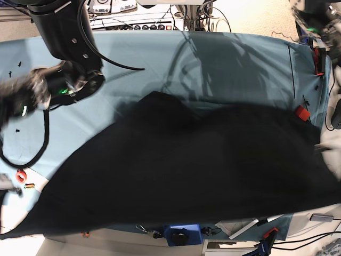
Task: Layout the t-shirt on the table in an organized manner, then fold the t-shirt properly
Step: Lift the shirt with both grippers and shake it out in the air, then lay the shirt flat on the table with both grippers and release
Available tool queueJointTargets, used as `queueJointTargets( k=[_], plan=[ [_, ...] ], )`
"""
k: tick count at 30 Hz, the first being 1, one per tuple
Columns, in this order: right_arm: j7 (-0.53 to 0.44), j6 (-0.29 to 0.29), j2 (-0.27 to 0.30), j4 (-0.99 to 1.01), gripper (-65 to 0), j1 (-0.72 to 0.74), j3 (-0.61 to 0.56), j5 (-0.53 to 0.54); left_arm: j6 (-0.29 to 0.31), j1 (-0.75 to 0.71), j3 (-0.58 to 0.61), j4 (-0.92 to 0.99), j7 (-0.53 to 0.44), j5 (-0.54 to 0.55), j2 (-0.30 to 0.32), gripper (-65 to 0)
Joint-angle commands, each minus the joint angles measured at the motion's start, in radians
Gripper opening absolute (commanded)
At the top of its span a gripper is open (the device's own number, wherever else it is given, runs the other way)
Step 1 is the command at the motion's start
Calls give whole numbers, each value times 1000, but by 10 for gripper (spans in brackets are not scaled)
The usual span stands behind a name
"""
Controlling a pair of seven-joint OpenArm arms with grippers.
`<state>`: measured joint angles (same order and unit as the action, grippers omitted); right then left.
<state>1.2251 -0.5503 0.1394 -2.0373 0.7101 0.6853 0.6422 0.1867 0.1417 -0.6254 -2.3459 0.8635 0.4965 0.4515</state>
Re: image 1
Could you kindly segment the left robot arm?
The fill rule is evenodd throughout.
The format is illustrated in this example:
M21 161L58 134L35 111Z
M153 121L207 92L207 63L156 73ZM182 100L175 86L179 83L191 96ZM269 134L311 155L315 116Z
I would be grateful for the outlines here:
M340 60L340 11L336 1L290 1L290 10L305 33L321 40L331 59Z

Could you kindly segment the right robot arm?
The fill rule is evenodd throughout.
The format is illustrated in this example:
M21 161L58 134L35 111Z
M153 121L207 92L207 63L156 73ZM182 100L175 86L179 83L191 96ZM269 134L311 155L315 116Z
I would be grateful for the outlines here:
M25 5L50 54L61 62L1 82L1 124L36 108L71 105L104 82L84 1L17 1Z

